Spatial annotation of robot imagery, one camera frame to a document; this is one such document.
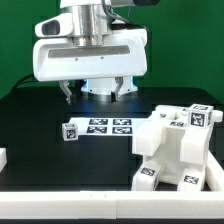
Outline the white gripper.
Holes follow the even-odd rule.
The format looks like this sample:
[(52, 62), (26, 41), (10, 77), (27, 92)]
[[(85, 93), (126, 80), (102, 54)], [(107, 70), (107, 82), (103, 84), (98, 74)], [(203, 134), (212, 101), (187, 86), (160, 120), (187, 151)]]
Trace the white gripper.
[(81, 35), (73, 36), (72, 14), (63, 13), (35, 26), (39, 40), (33, 49), (33, 69), (38, 81), (60, 81), (60, 88), (68, 104), (75, 103), (75, 95), (68, 80), (115, 78), (116, 87), (111, 101), (117, 102), (123, 78), (142, 76), (147, 71), (145, 46), (147, 31), (120, 28), (108, 35), (93, 35), (101, 43), (80, 46)]

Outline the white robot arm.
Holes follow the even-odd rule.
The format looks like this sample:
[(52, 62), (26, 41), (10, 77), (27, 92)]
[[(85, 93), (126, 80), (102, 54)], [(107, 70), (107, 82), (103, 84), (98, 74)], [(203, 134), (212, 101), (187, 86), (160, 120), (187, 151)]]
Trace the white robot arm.
[(160, 0), (61, 0), (61, 13), (35, 26), (37, 80), (57, 81), (73, 101), (69, 83), (84, 80), (81, 91), (102, 101), (135, 92), (135, 76), (147, 71), (146, 28), (115, 14), (115, 7), (155, 6)]

